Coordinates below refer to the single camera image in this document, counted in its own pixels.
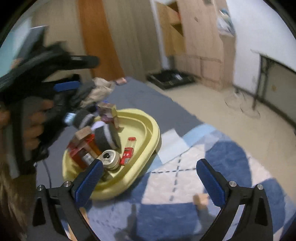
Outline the round cream tin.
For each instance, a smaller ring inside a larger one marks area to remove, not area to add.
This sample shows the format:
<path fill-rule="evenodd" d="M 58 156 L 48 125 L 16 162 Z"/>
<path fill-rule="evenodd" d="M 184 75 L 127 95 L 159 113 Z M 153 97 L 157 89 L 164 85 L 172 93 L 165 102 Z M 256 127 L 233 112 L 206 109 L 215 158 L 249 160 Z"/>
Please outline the round cream tin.
<path fill-rule="evenodd" d="M 115 150 L 105 150 L 99 156 L 99 160 L 108 171 L 115 171 L 120 167 L 120 154 Z"/>

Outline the red cigarette pack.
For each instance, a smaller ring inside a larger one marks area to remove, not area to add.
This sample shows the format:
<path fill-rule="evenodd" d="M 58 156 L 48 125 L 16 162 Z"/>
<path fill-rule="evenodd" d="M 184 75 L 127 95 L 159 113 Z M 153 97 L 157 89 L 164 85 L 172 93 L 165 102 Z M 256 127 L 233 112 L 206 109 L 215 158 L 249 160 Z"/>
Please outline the red cigarette pack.
<path fill-rule="evenodd" d="M 92 161 L 88 161 L 86 155 L 92 159 L 98 158 L 102 151 L 95 142 L 95 135 L 90 126 L 86 126 L 74 133 L 70 140 L 67 150 L 72 160 L 81 168 L 86 169 Z"/>

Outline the yellow plastic basin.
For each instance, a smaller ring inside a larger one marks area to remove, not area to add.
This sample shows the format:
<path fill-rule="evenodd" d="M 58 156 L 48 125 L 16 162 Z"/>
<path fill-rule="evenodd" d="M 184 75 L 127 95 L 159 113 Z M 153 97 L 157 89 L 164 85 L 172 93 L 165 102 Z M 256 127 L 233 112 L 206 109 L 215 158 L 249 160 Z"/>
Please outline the yellow plastic basin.
<path fill-rule="evenodd" d="M 77 114 L 73 121 L 77 131 L 63 155 L 65 181 L 73 181 L 99 161 L 99 170 L 94 172 L 93 200 L 109 200 L 126 191 L 159 144 L 159 126 L 144 111 L 127 108 L 113 114 L 114 120 L 109 123 L 86 110 Z"/>

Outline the small black foam cylinder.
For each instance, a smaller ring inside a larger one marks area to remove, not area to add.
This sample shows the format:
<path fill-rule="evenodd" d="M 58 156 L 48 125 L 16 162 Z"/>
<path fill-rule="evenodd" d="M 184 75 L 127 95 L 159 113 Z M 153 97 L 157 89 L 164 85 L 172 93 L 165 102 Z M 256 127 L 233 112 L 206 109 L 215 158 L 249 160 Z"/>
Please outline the small black foam cylinder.
<path fill-rule="evenodd" d="M 79 110 L 74 119 L 73 126 L 80 130 L 86 126 L 91 126 L 94 122 L 95 116 L 86 109 Z"/>

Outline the black tray on floor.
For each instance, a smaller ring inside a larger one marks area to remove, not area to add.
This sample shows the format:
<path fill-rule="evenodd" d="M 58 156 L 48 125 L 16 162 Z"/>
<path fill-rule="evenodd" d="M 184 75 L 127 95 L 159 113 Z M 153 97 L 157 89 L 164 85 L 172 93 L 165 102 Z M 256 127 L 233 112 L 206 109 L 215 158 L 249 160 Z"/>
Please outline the black tray on floor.
<path fill-rule="evenodd" d="M 148 74 L 147 81 L 162 90 L 195 83 L 194 76 L 178 70 L 162 70 L 159 73 Z"/>

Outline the grey bed sheet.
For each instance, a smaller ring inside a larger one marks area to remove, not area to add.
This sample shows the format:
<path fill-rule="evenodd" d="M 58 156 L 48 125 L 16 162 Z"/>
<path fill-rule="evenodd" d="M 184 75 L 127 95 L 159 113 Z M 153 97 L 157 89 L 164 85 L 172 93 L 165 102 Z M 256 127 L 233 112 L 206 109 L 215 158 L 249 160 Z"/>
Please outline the grey bed sheet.
<path fill-rule="evenodd" d="M 161 133 L 174 129 L 182 137 L 203 123 L 171 98 L 131 77 L 127 78 L 126 84 L 116 86 L 105 100 L 115 104 L 118 109 L 137 108 L 144 111 L 156 120 Z M 62 157 L 75 131 L 72 126 L 66 127 L 49 148 L 50 155 L 45 160 L 49 171 L 46 171 L 44 163 L 37 165 L 38 185 L 48 187 L 51 183 L 52 187 L 58 187 L 63 183 Z"/>

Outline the large black white foam cylinder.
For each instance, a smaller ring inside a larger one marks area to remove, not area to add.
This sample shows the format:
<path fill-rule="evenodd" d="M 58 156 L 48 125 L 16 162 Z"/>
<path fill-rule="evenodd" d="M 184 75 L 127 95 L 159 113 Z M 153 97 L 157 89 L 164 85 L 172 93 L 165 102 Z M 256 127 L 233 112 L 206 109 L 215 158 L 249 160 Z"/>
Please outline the large black white foam cylinder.
<path fill-rule="evenodd" d="M 114 124 L 108 123 L 94 130 L 94 139 L 100 151 L 121 148 L 120 138 Z"/>

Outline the blue white checkered rug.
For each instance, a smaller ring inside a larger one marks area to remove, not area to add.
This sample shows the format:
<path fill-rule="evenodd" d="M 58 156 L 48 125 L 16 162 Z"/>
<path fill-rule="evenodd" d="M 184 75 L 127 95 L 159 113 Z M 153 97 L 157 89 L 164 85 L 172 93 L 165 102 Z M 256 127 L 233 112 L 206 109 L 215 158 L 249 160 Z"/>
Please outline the blue white checkered rug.
<path fill-rule="evenodd" d="M 219 131 L 189 138 L 191 148 L 156 164 L 121 195 L 93 201 L 100 240 L 254 240 L 270 227 L 281 240 L 295 204 L 250 154 Z"/>

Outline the black folding table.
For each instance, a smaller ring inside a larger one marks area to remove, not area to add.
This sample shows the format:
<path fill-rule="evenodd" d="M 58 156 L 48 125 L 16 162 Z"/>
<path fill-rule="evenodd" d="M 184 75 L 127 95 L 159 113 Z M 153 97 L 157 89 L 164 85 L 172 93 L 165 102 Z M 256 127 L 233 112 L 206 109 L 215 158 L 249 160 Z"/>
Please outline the black folding table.
<path fill-rule="evenodd" d="M 290 118 L 295 117 L 295 70 L 265 53 L 259 55 L 259 75 L 252 108 L 258 101 L 270 105 Z"/>

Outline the white plastic bag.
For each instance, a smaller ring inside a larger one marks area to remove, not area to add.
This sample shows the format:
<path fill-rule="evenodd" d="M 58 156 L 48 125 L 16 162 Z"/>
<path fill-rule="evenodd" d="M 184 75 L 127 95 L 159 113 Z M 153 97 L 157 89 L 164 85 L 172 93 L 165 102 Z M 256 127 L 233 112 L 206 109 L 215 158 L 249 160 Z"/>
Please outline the white plastic bag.
<path fill-rule="evenodd" d="M 219 16 L 217 18 L 217 28 L 219 34 L 235 36 L 234 25 L 226 9 L 219 10 Z"/>

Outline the red silver lighter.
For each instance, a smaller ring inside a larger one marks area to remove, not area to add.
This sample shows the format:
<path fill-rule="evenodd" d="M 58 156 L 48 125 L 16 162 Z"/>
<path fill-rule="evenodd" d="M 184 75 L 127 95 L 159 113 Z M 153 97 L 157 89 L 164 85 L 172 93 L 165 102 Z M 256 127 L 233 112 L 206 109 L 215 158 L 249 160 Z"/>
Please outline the red silver lighter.
<path fill-rule="evenodd" d="M 136 137 L 129 137 L 127 139 L 127 142 L 121 157 L 121 161 L 120 161 L 120 164 L 122 166 L 126 165 L 132 158 L 136 142 L 137 142 Z"/>

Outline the large red white carton box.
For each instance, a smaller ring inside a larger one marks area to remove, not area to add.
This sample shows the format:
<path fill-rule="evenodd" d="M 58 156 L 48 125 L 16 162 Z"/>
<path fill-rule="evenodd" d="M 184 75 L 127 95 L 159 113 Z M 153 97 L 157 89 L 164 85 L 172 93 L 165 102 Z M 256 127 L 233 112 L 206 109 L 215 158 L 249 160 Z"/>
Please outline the large red white carton box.
<path fill-rule="evenodd" d="M 100 102 L 97 104 L 101 121 L 112 123 L 116 129 L 119 129 L 119 120 L 115 104 Z"/>

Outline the pile of clothes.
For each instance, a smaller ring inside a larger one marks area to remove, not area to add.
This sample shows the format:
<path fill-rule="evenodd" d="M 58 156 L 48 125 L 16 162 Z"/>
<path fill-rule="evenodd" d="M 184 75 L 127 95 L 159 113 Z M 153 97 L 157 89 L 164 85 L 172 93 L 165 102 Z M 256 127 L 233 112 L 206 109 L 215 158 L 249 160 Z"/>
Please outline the pile of clothes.
<path fill-rule="evenodd" d="M 101 102 L 112 93 L 115 86 L 114 81 L 95 77 L 78 88 L 74 96 L 70 98 L 70 106 L 73 109 L 78 109 Z"/>

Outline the beige curtain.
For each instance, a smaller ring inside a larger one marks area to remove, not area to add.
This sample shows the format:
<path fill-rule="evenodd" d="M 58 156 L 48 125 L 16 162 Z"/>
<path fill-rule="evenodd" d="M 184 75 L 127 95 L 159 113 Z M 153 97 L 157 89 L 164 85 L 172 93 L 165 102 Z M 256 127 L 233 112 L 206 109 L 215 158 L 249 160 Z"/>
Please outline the beige curtain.
<path fill-rule="evenodd" d="M 151 1 L 37 1 L 31 17 L 34 27 L 48 26 L 47 45 L 62 41 L 75 55 L 100 59 L 97 68 L 77 71 L 83 81 L 145 81 L 162 67 Z"/>

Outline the wooden wardrobe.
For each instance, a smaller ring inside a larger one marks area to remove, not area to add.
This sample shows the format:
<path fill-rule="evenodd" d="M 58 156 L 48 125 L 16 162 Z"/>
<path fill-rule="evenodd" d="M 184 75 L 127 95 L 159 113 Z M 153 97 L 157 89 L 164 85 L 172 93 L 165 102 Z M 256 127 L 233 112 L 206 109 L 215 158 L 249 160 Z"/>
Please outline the wooden wardrobe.
<path fill-rule="evenodd" d="M 215 90 L 233 84 L 235 36 L 219 34 L 220 9 L 226 1 L 155 2 L 166 57 L 174 67 Z"/>

